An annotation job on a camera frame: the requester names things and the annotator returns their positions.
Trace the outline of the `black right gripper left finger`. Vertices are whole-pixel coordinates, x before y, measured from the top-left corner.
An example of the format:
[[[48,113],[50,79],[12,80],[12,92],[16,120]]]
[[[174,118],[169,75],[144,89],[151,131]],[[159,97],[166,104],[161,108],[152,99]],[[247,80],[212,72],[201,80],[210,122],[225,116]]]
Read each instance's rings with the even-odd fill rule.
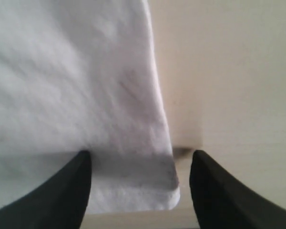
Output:
[[[0,229],[78,229],[89,201],[92,160],[79,152],[61,170],[0,209]]]

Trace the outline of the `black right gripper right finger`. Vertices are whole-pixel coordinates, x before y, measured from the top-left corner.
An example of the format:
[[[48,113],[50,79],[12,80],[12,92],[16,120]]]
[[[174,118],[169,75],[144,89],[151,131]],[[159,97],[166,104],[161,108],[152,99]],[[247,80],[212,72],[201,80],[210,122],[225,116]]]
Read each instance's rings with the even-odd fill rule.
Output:
[[[205,151],[193,153],[189,186],[202,229],[286,229],[286,210],[232,176]]]

